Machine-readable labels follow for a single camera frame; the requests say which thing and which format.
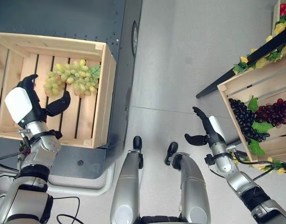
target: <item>wooden crate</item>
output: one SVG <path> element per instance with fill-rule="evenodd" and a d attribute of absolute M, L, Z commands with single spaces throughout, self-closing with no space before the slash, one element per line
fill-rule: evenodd
<path fill-rule="evenodd" d="M 0 137 L 21 139 L 18 126 L 4 103 L 5 96 L 20 80 L 38 74 L 35 91 L 40 105 L 62 96 L 48 98 L 43 89 L 47 72 L 56 63 L 85 59 L 86 65 L 101 64 L 99 88 L 96 94 L 80 99 L 71 85 L 71 103 L 63 114 L 47 118 L 49 129 L 60 130 L 63 145 L 95 148 L 105 145 L 112 104 L 116 61 L 107 44 L 59 37 L 0 33 Z"/>
<path fill-rule="evenodd" d="M 278 98 L 286 100 L 286 54 L 281 60 L 276 63 L 269 63 L 262 69 L 234 76 L 218 85 L 218 89 L 250 161 L 265 161 L 269 156 L 286 161 L 286 125 L 282 125 L 279 129 L 270 129 L 268 133 L 271 136 L 266 141 L 259 143 L 266 152 L 265 155 L 253 155 L 247 147 L 240 126 L 228 101 L 229 98 L 239 99 L 247 105 L 252 95 L 258 97 L 258 105 L 273 104 Z"/>

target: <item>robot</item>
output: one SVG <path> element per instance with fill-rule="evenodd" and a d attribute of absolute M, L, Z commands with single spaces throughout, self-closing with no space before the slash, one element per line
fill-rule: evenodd
<path fill-rule="evenodd" d="M 34 91 L 34 74 L 24 78 L 6 96 L 5 103 L 13 120 L 22 128 L 20 151 L 21 169 L 11 184 L 0 207 L 0 224 L 44 224 L 50 218 L 53 197 L 46 193 L 47 181 L 55 156 L 61 149 L 61 133 L 49 130 L 46 117 L 62 113 L 70 103 L 69 92 L 62 98 L 41 108 Z M 223 176 L 228 185 L 250 210 L 259 224 L 286 224 L 286 212 L 233 162 L 223 134 L 215 119 L 209 119 L 199 108 L 193 107 L 201 118 L 206 135 L 185 135 L 192 145 L 209 144 L 213 156 L 206 163 Z M 181 207 L 179 217 L 140 217 L 139 175 L 143 168 L 142 140 L 134 138 L 116 185 L 111 214 L 111 224 L 195 223 L 209 224 L 210 209 L 205 182 L 198 165 L 188 154 L 177 152 L 176 142 L 170 144 L 165 159 L 181 172 Z"/>

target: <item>white curved object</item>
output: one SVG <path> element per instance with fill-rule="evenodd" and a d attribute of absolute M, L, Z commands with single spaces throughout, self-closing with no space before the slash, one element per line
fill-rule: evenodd
<path fill-rule="evenodd" d="M 99 196 L 106 193 L 113 183 L 115 172 L 115 163 L 107 169 L 105 185 L 99 189 L 81 188 L 81 187 L 69 187 L 63 185 L 54 185 L 48 181 L 48 191 L 54 193 L 84 195 L 84 196 Z"/>

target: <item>red grapes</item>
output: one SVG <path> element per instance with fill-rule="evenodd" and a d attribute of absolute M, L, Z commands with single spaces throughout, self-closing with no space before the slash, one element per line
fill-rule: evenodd
<path fill-rule="evenodd" d="M 255 121 L 262 123 L 266 121 L 272 124 L 273 127 L 281 127 L 281 125 L 286 124 L 286 101 L 279 98 L 273 105 L 267 104 L 266 106 L 260 106 L 257 111 L 255 111 L 256 118 Z"/>

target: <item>round hole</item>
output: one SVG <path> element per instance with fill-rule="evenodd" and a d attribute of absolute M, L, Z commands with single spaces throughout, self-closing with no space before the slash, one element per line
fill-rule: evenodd
<path fill-rule="evenodd" d="M 84 162 L 83 162 L 82 160 L 79 160 L 79 161 L 78 161 L 78 165 L 79 165 L 79 166 L 82 166 L 83 164 L 84 164 Z"/>

